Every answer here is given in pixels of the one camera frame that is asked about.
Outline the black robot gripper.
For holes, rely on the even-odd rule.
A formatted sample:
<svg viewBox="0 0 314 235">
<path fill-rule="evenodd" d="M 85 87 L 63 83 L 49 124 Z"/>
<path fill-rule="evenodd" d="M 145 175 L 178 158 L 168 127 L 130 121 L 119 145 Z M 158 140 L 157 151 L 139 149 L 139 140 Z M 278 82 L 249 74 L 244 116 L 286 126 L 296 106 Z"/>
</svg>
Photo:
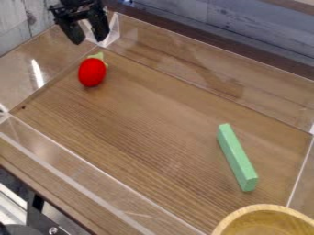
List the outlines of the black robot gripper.
<svg viewBox="0 0 314 235">
<path fill-rule="evenodd" d="M 74 44 L 81 45 L 86 38 L 78 23 L 83 19 L 90 21 L 97 41 L 107 38 L 111 29 L 103 7 L 102 0 L 59 0 L 58 4 L 49 7 L 55 23 Z"/>
</svg>

